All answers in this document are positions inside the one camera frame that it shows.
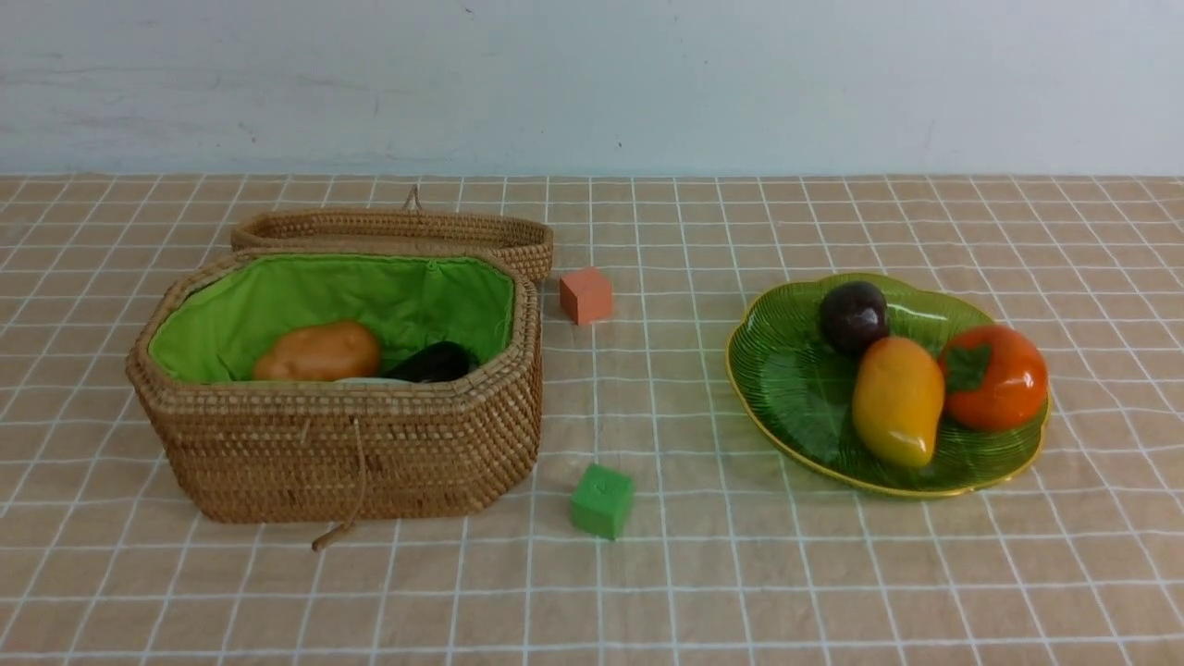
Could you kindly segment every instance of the green glass plate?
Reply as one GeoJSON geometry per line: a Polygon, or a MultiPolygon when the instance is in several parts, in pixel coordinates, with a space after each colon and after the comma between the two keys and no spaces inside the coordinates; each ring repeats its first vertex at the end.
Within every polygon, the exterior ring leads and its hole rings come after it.
{"type": "Polygon", "coordinates": [[[765,292],[728,340],[725,363],[745,411],[777,448],[802,465],[858,488],[899,497],[951,497],[1024,472],[1036,461],[1051,411],[999,434],[942,417],[933,461],[921,469],[886,465],[860,442],[850,418],[858,360],[839,356],[818,329],[818,305],[836,286],[866,280],[888,300],[888,326],[937,356],[952,337],[992,319],[953,296],[873,274],[791,282],[765,292]]]}

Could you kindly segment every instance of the white wall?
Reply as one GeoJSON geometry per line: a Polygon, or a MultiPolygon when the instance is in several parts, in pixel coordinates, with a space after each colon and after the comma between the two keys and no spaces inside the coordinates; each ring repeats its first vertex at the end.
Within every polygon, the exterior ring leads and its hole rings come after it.
{"type": "Polygon", "coordinates": [[[1180,0],[0,0],[0,172],[1184,173],[1180,0]]]}

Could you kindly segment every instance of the gold plate rim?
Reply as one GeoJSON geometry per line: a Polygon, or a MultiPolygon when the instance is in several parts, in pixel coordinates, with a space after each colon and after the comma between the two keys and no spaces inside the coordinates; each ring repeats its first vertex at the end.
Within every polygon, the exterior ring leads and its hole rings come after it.
{"type": "Polygon", "coordinates": [[[967,301],[964,301],[964,300],[959,299],[958,296],[952,296],[952,295],[946,294],[944,292],[932,292],[932,290],[928,290],[928,289],[919,289],[919,288],[913,287],[912,284],[905,282],[903,280],[897,280],[895,277],[892,277],[892,276],[888,276],[888,275],[884,275],[884,274],[880,274],[880,273],[838,273],[838,274],[835,274],[835,275],[829,275],[826,277],[819,277],[818,280],[799,280],[799,281],[792,281],[792,282],[784,282],[781,284],[778,284],[777,287],[771,287],[768,289],[765,289],[764,292],[760,293],[759,296],[757,296],[755,299],[753,299],[753,301],[751,303],[748,303],[747,307],[745,307],[744,316],[740,318],[740,324],[738,324],[735,326],[735,328],[732,329],[732,333],[728,335],[727,346],[723,350],[723,366],[725,366],[725,370],[726,370],[726,372],[728,374],[728,384],[732,385],[732,391],[735,392],[736,398],[739,398],[740,405],[744,408],[745,414],[748,415],[748,420],[752,421],[757,425],[757,428],[761,431],[761,434],[765,435],[765,438],[767,438],[777,449],[779,449],[781,453],[784,453],[785,455],[787,455],[789,457],[791,457],[798,465],[802,465],[803,467],[806,467],[807,469],[811,469],[811,470],[813,470],[813,472],[816,472],[816,473],[818,473],[818,474],[821,474],[823,476],[828,476],[828,478],[834,479],[836,481],[841,481],[843,484],[847,484],[847,485],[852,486],[855,488],[858,488],[861,491],[868,491],[868,492],[873,492],[873,493],[890,495],[890,497],[895,497],[895,498],[906,498],[906,499],[940,499],[940,498],[953,498],[953,497],[964,495],[964,494],[967,494],[967,493],[973,493],[976,491],[982,491],[982,489],[985,489],[985,488],[990,488],[990,487],[993,487],[993,486],[1006,484],[1008,481],[1011,481],[1012,479],[1015,479],[1016,476],[1019,476],[1024,472],[1028,472],[1028,469],[1030,469],[1031,466],[1036,463],[1036,460],[1040,459],[1041,453],[1043,453],[1043,450],[1044,450],[1044,438],[1045,438],[1045,436],[1048,434],[1048,424],[1049,424],[1049,421],[1053,417],[1053,410],[1055,408],[1055,403],[1054,403],[1054,399],[1053,399],[1051,386],[1049,388],[1049,393],[1048,393],[1048,401],[1047,401],[1047,405],[1048,406],[1044,410],[1044,421],[1041,423],[1041,427],[1040,427],[1040,440],[1036,442],[1036,448],[1032,449],[1032,454],[1028,457],[1028,460],[1025,460],[1019,467],[1017,467],[1016,469],[1009,472],[1008,474],[1005,474],[1003,476],[998,476],[998,478],[990,479],[990,480],[986,480],[986,481],[982,481],[982,482],[978,482],[978,484],[970,484],[970,485],[966,485],[966,486],[960,486],[960,487],[957,487],[957,488],[948,488],[948,489],[944,489],[944,491],[910,491],[910,489],[897,488],[897,487],[893,487],[893,486],[881,486],[879,484],[870,484],[868,481],[862,481],[860,479],[855,479],[852,476],[848,476],[847,474],[843,474],[842,472],[838,472],[836,469],[831,469],[830,467],[826,467],[825,465],[821,465],[821,463],[817,463],[817,462],[810,460],[809,457],[806,457],[806,456],[802,455],[800,453],[798,453],[793,447],[791,447],[791,446],[786,444],[785,442],[783,442],[777,435],[774,435],[773,433],[771,433],[768,430],[768,428],[766,428],[765,424],[761,423],[759,418],[757,418],[757,415],[753,414],[752,408],[748,405],[748,401],[745,399],[744,392],[741,392],[740,386],[736,383],[735,374],[732,372],[732,346],[733,346],[733,341],[735,340],[735,337],[740,332],[740,329],[744,328],[747,325],[748,319],[752,316],[752,310],[757,307],[757,303],[759,303],[761,301],[761,299],[764,299],[765,296],[767,296],[772,292],[774,292],[777,289],[783,289],[783,288],[785,288],[787,286],[791,286],[791,284],[799,284],[799,286],[802,286],[802,284],[823,284],[825,282],[835,281],[836,278],[839,278],[839,277],[842,277],[842,278],[850,278],[850,280],[866,280],[866,278],[870,277],[870,278],[874,278],[874,280],[881,281],[881,282],[884,282],[884,281],[887,281],[887,282],[894,282],[897,286],[900,286],[901,288],[915,292],[918,294],[931,294],[931,295],[935,295],[935,296],[944,296],[944,297],[947,297],[947,299],[953,299],[954,301],[958,301],[959,303],[961,303],[961,305],[964,305],[964,306],[973,309],[974,312],[982,314],[984,318],[991,320],[992,322],[995,321],[993,316],[991,316],[990,314],[983,312],[980,308],[978,308],[973,303],[970,303],[967,301]]]}

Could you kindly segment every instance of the mango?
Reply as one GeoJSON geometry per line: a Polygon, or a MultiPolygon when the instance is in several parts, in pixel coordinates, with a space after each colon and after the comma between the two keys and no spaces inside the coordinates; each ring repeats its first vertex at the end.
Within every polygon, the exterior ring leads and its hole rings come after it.
{"type": "Polygon", "coordinates": [[[881,338],[860,360],[851,398],[855,431],[883,462],[925,467],[937,447],[945,389],[928,350],[908,338],[881,338]]]}

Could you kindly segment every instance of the potato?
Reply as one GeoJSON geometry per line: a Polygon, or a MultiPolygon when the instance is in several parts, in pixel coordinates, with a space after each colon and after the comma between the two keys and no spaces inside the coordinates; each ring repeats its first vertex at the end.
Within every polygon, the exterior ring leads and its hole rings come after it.
{"type": "Polygon", "coordinates": [[[282,335],[256,363],[260,382],[336,382],[373,377],[382,346],[366,326],[350,320],[305,326],[282,335]]]}

